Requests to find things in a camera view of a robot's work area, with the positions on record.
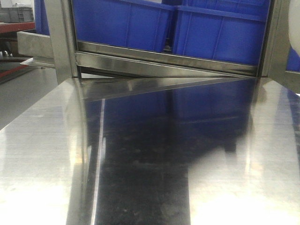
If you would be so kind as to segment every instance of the stainless steel frame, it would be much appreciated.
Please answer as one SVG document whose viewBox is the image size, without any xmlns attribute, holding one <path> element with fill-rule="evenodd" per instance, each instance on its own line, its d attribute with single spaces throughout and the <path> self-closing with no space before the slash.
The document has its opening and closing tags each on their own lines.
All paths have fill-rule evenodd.
<svg viewBox="0 0 300 225">
<path fill-rule="evenodd" d="M 80 76 L 75 60 L 76 36 L 70 2 L 45 0 L 58 83 Z"/>
<path fill-rule="evenodd" d="M 290 51 L 288 10 L 290 0 L 274 0 L 270 14 L 265 51 L 259 74 L 270 77 L 296 93 L 300 91 L 300 73 L 287 71 Z"/>
<path fill-rule="evenodd" d="M 19 32 L 19 52 L 34 56 L 24 64 L 55 67 L 60 81 L 80 76 L 83 67 L 88 73 L 125 77 L 268 76 L 285 85 L 288 6 L 289 0 L 271 1 L 259 67 L 76 41 L 71 0 L 46 0 L 51 37 Z"/>
<path fill-rule="evenodd" d="M 53 60 L 51 60 L 54 58 L 54 54 L 51 46 L 50 36 L 35 34 L 31 32 L 18 32 L 18 41 L 20 46 L 19 53 L 34 56 L 33 59 L 24 62 L 24 64 L 32 66 L 44 65 L 45 67 L 51 68 L 54 67 Z M 90 59 L 98 58 L 98 60 L 96 62 L 86 61 L 82 60 L 82 57 L 88 57 Z M 78 51 L 76 52 L 76 58 L 77 60 L 81 59 L 81 61 L 77 61 L 77 64 L 82 67 L 110 70 L 125 74 L 132 73 L 140 76 L 206 76 L 207 72 L 203 70 L 214 71 L 218 73 L 218 75 L 213 76 L 220 76 L 221 74 L 224 74 L 224 76 L 255 76 L 257 73 L 257 67 L 250 65 L 221 62 L 215 60 L 205 60 L 157 52 L 147 52 L 142 50 L 121 48 L 83 41 L 78 41 Z M 122 67 L 115 67 L 114 62 L 120 61 L 120 59 L 123 59 Z M 141 67 L 139 73 L 137 73 L 137 69 L 134 69 L 134 67 L 136 66 L 136 63 L 134 62 L 137 62 L 137 60 L 140 62 L 139 65 L 145 65 L 145 67 Z M 149 70 L 149 67 L 158 64 L 160 68 L 164 69 L 159 71 L 159 74 L 151 73 L 151 70 L 153 69 Z M 168 70 L 169 68 L 177 68 L 179 70 Z"/>
</svg>

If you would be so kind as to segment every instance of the brushed metal surface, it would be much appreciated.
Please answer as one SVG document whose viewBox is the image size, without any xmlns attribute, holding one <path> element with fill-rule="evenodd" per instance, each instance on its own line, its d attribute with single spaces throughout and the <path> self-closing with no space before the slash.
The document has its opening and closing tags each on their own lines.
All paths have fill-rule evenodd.
<svg viewBox="0 0 300 225">
<path fill-rule="evenodd" d="M 300 100 L 258 81 L 66 80 L 0 131 L 0 224 L 298 224 Z"/>
</svg>

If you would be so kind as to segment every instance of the white object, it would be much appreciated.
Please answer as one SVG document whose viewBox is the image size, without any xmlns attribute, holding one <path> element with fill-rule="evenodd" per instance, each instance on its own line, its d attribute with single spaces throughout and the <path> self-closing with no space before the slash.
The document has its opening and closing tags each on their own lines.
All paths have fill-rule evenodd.
<svg viewBox="0 0 300 225">
<path fill-rule="evenodd" d="M 300 0 L 290 3 L 289 36 L 292 48 L 300 55 Z"/>
<path fill-rule="evenodd" d="M 2 8 L 11 8 L 13 3 L 11 0 L 0 0 Z"/>
</svg>

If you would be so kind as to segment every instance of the plastic crate rim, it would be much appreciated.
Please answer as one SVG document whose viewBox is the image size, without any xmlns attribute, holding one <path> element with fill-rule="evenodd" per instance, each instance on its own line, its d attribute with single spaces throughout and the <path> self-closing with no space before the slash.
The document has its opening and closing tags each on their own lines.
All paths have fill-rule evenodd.
<svg viewBox="0 0 300 225">
<path fill-rule="evenodd" d="M 128 2 L 128 3 L 149 6 L 149 7 L 154 7 L 154 8 L 161 8 L 161 9 L 166 9 L 166 10 L 171 10 L 171 11 L 175 10 L 174 6 L 169 6 L 169 5 L 152 2 L 152 1 L 147 1 L 147 0 L 109 0 L 109 1 L 114 1 L 114 2 L 122 1 L 122 2 Z"/>
<path fill-rule="evenodd" d="M 220 11 L 220 10 L 214 10 L 208 8 L 200 8 L 200 7 L 191 7 L 191 6 L 176 6 L 176 8 L 178 11 L 183 11 L 183 12 L 202 13 L 208 15 L 217 15 L 217 16 L 225 16 L 225 17 L 231 17 L 237 19 L 265 22 L 265 18 L 258 15 L 233 13 L 233 12 Z"/>
</svg>

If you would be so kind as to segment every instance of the metal edge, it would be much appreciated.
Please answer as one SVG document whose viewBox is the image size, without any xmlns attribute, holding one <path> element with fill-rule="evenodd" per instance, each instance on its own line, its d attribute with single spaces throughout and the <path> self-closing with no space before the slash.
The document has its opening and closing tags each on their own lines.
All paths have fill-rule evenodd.
<svg viewBox="0 0 300 225">
<path fill-rule="evenodd" d="M 245 77 L 86 52 L 76 52 L 76 60 L 77 64 L 82 67 L 143 77 Z"/>
<path fill-rule="evenodd" d="M 129 59 L 145 60 L 175 66 L 184 66 L 197 69 L 213 70 L 240 75 L 256 76 L 257 67 L 238 63 L 206 60 L 188 56 L 148 52 L 143 50 L 122 48 L 110 45 L 97 44 L 92 42 L 78 41 L 78 49 L 82 52 L 100 53 Z"/>
<path fill-rule="evenodd" d="M 30 58 L 24 62 L 21 62 L 21 64 L 27 66 L 33 66 L 33 67 L 55 68 L 53 59 L 47 59 L 41 57 Z"/>
</svg>

